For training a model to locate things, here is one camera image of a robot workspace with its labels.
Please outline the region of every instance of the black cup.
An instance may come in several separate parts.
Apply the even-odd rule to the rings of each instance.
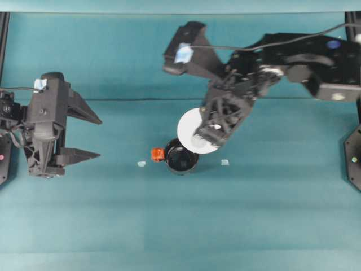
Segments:
[[[184,175],[193,170],[198,158],[199,154],[188,151],[177,138],[170,141],[165,147],[165,162],[176,174]]]

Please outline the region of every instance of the white disc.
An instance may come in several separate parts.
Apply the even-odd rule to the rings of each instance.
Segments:
[[[199,108],[187,111],[178,123],[177,135],[179,141],[187,150],[196,154],[209,154],[217,151],[218,148],[213,146],[209,141],[194,136],[194,132],[201,123],[202,117]]]

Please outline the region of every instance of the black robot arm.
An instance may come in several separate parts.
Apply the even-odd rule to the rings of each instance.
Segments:
[[[95,124],[102,121],[71,89],[62,73],[44,74],[41,81],[45,84],[43,89],[34,91],[27,106],[15,103],[13,93],[0,92],[0,128],[17,147],[24,149],[29,174],[49,178],[64,175],[67,165],[99,156],[65,147],[67,117]]]
[[[266,34],[252,47],[233,48],[223,64],[205,38],[206,26],[180,27],[164,53],[164,71],[210,79],[200,107],[202,124],[196,135],[221,147],[250,114],[257,98],[283,76],[300,83],[316,99],[356,101],[361,95],[361,45],[324,35]],[[179,60],[181,47],[191,52]]]

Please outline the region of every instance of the teal table surface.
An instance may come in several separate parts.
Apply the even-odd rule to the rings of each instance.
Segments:
[[[2,0],[2,11],[99,14],[239,14],[361,10],[358,0]]]
[[[3,85],[63,71],[103,120],[69,118],[67,146],[102,155],[46,180],[28,177],[14,149],[0,187],[0,271],[360,270],[361,193],[342,146],[358,125],[354,103],[314,100],[284,81],[192,174],[151,162],[206,91],[206,80],[161,70],[175,29],[196,19],[212,43],[244,46],[343,14],[12,14]]]

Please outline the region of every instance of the orange object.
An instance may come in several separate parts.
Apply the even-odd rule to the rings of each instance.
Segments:
[[[165,151],[163,148],[153,148],[152,149],[152,160],[154,162],[162,162],[165,159]]]

